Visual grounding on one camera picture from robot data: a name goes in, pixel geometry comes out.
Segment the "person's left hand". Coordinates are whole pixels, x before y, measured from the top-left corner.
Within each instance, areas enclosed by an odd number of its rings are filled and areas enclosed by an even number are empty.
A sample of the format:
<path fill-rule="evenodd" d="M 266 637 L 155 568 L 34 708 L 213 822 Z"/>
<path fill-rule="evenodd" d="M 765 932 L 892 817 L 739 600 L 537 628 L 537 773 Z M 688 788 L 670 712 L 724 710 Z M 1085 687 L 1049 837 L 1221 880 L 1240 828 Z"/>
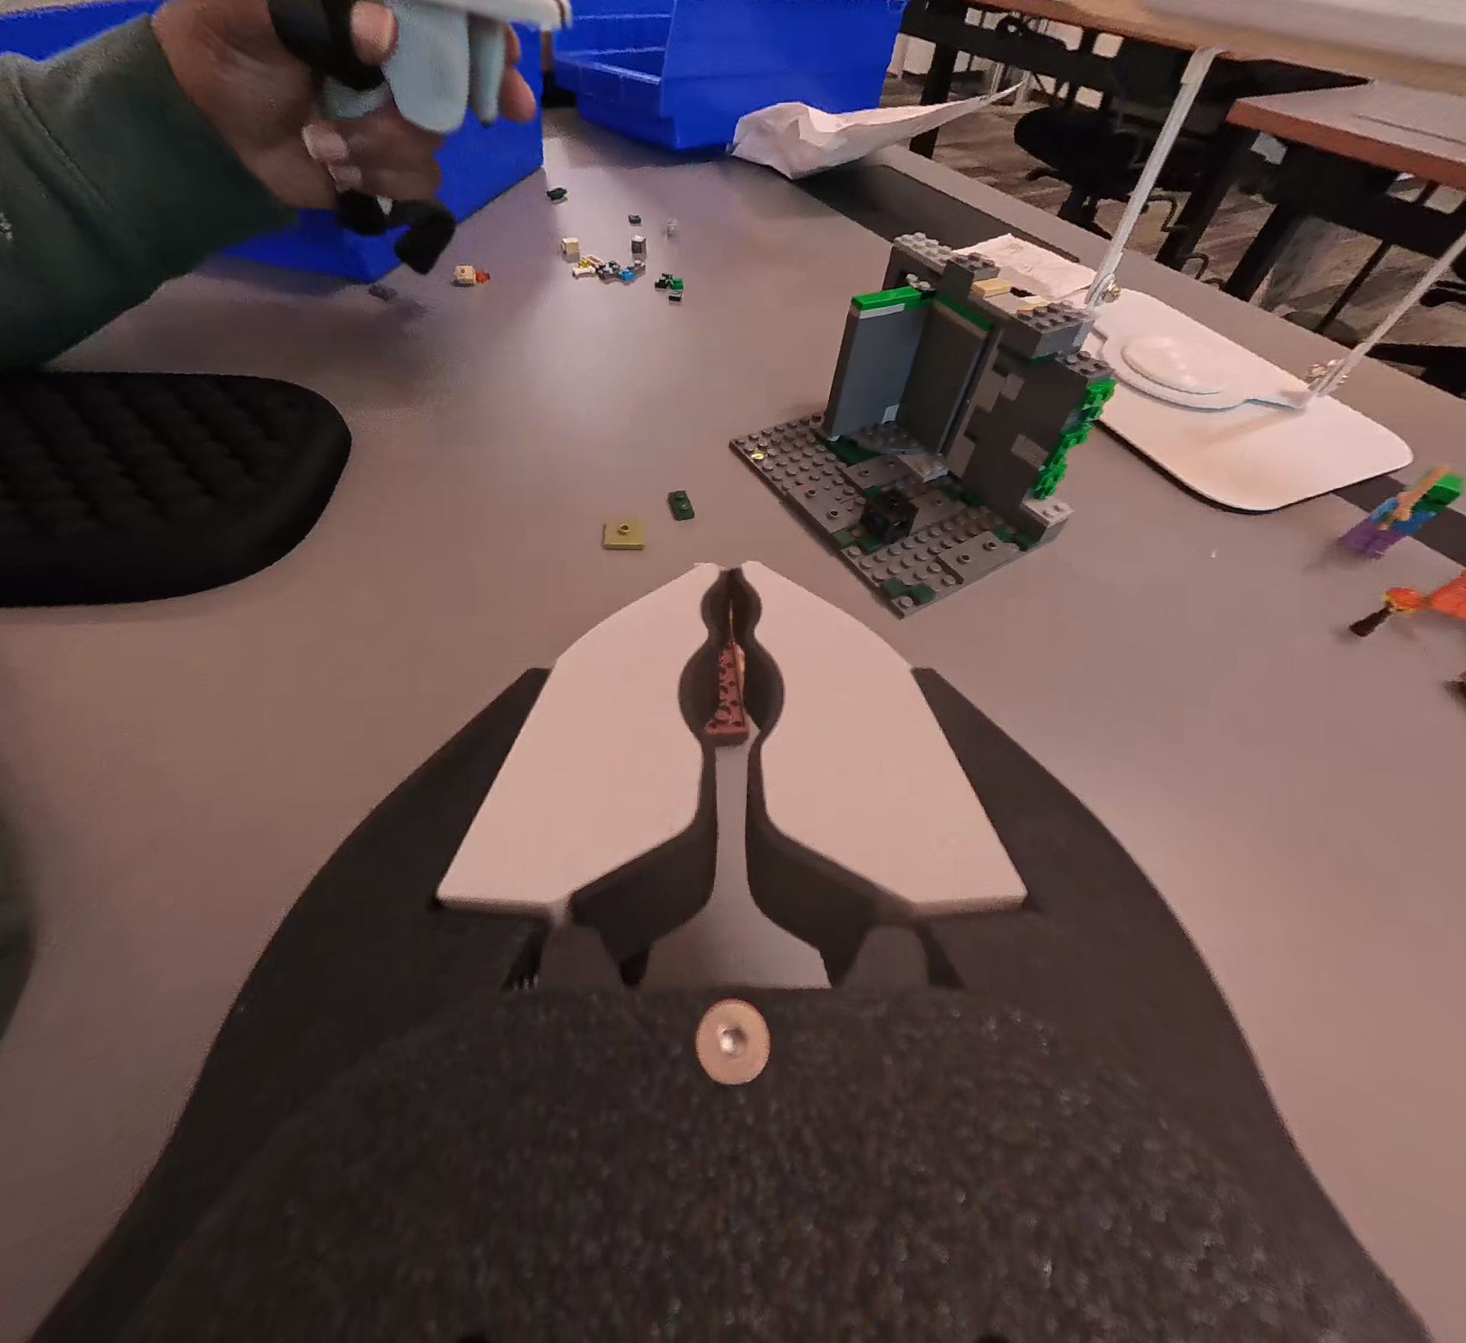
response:
<path fill-rule="evenodd" d="M 268 0 L 169 0 L 154 31 L 193 106 L 284 205 L 333 209 L 341 192 L 436 194 L 442 138 L 393 104 L 331 119 L 316 74 L 275 33 Z"/>

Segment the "crumpled white paper bag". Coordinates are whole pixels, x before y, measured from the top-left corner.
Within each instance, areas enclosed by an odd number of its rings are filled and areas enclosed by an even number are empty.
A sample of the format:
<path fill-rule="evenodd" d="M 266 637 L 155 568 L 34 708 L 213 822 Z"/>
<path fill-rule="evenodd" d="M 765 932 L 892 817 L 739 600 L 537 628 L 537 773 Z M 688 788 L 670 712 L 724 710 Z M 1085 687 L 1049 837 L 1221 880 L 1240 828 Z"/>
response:
<path fill-rule="evenodd" d="M 804 179 L 939 130 L 954 119 L 1012 98 L 1019 87 L 930 106 L 872 106 L 855 111 L 827 111 L 787 100 L 744 113 L 728 151 L 786 179 Z"/>

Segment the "printed instruction sheet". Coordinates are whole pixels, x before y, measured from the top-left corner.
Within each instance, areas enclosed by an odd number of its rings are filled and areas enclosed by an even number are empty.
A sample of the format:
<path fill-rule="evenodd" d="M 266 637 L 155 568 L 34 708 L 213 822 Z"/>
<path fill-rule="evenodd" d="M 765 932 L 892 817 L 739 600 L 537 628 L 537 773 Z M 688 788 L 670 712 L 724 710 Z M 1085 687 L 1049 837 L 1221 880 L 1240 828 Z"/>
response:
<path fill-rule="evenodd" d="M 1089 295 L 1094 270 L 1017 233 L 999 233 L 954 250 L 961 257 L 986 257 L 1017 289 L 1075 302 Z"/>

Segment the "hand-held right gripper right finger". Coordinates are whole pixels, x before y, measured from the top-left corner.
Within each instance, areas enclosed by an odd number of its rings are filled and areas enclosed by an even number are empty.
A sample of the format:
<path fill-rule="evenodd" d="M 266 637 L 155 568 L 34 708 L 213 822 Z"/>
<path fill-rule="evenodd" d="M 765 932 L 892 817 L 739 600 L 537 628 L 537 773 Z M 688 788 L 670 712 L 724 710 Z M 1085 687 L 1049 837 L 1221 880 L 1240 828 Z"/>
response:
<path fill-rule="evenodd" d="M 739 566 L 744 850 L 763 916 L 838 985 L 872 931 L 1016 912 L 1029 888 L 915 667 L 862 620 L 758 560 Z"/>

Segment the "pile of small loose bricks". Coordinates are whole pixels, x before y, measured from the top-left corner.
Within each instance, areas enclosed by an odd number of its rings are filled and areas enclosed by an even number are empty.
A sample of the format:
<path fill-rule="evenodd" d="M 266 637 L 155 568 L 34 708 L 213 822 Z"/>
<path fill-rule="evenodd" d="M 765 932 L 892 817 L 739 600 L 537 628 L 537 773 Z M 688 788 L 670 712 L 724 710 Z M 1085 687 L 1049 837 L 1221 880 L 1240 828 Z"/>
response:
<path fill-rule="evenodd" d="M 685 272 L 677 267 L 651 270 L 653 237 L 666 244 L 679 240 L 683 231 L 681 220 L 677 216 L 662 218 L 657 233 L 649 233 L 645 222 L 642 214 L 629 214 L 630 231 L 623 239 L 627 244 L 623 253 L 599 253 L 587 248 L 576 233 L 559 235 L 556 252 L 572 278 L 593 278 L 606 285 L 619 283 L 627 287 L 638 282 L 651 282 L 651 287 L 670 304 L 683 304 L 687 297 Z"/>

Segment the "grey desk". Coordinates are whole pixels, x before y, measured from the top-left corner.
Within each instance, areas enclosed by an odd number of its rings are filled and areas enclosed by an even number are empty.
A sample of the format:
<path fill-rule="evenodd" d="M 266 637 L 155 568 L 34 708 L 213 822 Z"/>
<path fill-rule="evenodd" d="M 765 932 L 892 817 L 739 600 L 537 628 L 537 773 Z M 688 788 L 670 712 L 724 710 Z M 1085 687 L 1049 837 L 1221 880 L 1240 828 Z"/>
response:
<path fill-rule="evenodd" d="M 167 1144 L 215 1033 L 309 880 L 524 669 L 696 560 L 761 560 L 939 669 L 1109 824 L 1188 925 L 1287 1123 L 1438 1338 L 1463 1338 L 1463 629 L 1347 624 L 1451 564 L 1333 557 L 1363 510 L 1193 497 L 1109 431 L 1034 560 L 898 618 L 728 441 L 825 399 L 870 229 L 1055 218 L 930 160 L 804 192 L 660 162 L 563 111 L 546 171 L 399 297 L 223 263 L 68 366 L 258 371 L 329 398 L 354 452 L 286 558 L 155 607 L 4 613 L 4 800 L 36 959 L 4 1037 L 4 1338 L 28 1338 Z M 687 297 L 572 278 L 576 233 Z M 687 489 L 696 517 L 673 521 Z M 606 551 L 604 519 L 645 521 Z"/>

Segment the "person's left forearm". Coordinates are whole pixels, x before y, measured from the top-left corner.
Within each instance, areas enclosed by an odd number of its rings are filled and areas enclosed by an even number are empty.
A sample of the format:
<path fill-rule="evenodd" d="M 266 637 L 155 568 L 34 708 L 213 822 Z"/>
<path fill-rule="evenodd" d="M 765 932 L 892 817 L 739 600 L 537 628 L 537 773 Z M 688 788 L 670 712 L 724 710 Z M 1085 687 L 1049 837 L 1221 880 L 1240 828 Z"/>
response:
<path fill-rule="evenodd" d="M 292 220 L 182 89 L 150 14 L 47 59 L 4 53 L 4 369 Z"/>

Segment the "blue plastic bin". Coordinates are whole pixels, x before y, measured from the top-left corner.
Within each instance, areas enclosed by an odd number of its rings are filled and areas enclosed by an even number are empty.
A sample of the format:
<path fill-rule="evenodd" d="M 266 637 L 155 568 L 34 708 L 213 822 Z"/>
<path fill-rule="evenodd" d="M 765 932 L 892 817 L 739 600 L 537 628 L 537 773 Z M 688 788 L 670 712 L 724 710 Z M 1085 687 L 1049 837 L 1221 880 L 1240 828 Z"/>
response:
<path fill-rule="evenodd" d="M 139 14 L 154 12 L 163 3 L 165 0 L 90 0 L 4 10 L 2 51 L 45 59 Z M 537 171 L 543 156 L 539 119 L 498 119 L 483 124 L 468 117 L 438 151 L 438 197 L 455 220 L 462 222 Z M 376 237 L 354 233 L 337 224 L 329 210 L 303 210 L 292 225 L 258 235 L 219 255 L 367 283 L 399 267 L 395 244 L 402 237 L 402 229 Z"/>
<path fill-rule="evenodd" d="M 571 0 L 554 76 L 582 119 L 670 152 L 782 102 L 877 106 L 907 0 Z"/>

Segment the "orange toy figure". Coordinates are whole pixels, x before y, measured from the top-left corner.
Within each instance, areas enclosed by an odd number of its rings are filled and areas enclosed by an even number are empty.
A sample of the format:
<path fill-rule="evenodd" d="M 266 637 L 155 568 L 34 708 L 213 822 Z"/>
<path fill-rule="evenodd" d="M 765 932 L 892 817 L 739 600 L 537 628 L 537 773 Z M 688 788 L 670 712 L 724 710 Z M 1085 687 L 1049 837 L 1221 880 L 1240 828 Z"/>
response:
<path fill-rule="evenodd" d="M 1434 588 L 1420 590 L 1412 585 L 1391 585 L 1380 605 L 1348 626 L 1348 633 L 1367 637 L 1391 618 L 1412 614 L 1436 614 L 1464 620 L 1464 570 Z"/>

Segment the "black office chair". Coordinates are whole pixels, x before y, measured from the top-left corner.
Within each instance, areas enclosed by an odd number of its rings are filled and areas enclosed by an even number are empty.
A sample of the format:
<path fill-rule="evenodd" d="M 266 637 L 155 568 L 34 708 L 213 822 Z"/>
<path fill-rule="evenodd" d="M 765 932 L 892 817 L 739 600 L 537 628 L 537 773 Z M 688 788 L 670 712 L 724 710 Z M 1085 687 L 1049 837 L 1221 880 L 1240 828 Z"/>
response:
<path fill-rule="evenodd" d="M 1060 218 L 1105 233 L 1098 209 L 1107 199 L 1130 197 L 1178 96 L 1188 61 L 1182 50 L 1126 37 L 1111 59 L 1117 83 L 1096 106 L 1066 98 L 1017 121 L 1017 145 L 1038 160 L 1029 179 L 1057 179 L 1070 188 L 1059 207 Z M 1233 104 L 1223 81 L 1225 68 L 1212 65 L 1152 188 L 1169 205 L 1163 231 L 1176 227 L 1184 201 L 1212 162 L 1216 136 Z"/>

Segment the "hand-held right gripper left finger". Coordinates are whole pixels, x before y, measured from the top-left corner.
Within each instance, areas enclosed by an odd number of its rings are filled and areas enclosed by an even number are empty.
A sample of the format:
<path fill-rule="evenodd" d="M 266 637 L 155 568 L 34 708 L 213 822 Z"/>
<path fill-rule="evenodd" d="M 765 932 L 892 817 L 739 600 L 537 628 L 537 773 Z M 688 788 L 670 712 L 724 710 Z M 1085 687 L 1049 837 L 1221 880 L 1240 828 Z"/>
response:
<path fill-rule="evenodd" d="M 597 938 L 619 985 L 716 884 L 718 702 L 730 573 L 696 562 L 572 641 L 438 882 L 451 912 Z"/>

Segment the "brown toy brick plate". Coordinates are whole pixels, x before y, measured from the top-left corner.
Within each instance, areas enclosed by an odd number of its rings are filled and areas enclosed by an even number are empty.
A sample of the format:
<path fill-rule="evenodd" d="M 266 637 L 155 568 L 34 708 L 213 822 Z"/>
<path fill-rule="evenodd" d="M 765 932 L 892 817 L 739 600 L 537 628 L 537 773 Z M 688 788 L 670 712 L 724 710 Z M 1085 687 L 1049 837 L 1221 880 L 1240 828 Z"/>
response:
<path fill-rule="evenodd" d="M 744 656 L 735 639 L 726 639 L 718 656 L 716 704 L 703 727 L 713 745 L 741 745 L 750 736 L 750 717 L 743 693 Z"/>

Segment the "grey toy brick building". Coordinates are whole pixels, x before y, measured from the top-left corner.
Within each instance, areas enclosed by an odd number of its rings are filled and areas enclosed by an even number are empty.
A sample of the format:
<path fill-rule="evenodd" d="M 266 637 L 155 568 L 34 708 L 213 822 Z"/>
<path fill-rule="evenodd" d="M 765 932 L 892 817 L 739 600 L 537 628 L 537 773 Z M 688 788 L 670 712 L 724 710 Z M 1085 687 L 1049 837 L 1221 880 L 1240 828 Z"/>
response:
<path fill-rule="evenodd" d="M 909 618 L 1053 542 L 1117 373 L 1094 311 L 928 233 L 853 295 L 821 411 L 730 450 L 887 607 Z"/>

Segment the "green-headed toy figure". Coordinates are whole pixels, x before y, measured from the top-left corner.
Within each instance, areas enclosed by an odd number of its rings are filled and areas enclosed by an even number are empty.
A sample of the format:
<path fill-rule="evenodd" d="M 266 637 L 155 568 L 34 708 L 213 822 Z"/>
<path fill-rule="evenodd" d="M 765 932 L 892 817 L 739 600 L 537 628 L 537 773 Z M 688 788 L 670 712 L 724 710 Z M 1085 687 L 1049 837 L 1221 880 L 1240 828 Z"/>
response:
<path fill-rule="evenodd" d="M 1444 465 L 1421 472 L 1416 482 L 1395 491 L 1363 519 L 1350 525 L 1335 545 L 1378 560 L 1395 543 L 1414 538 L 1463 495 L 1463 474 Z"/>

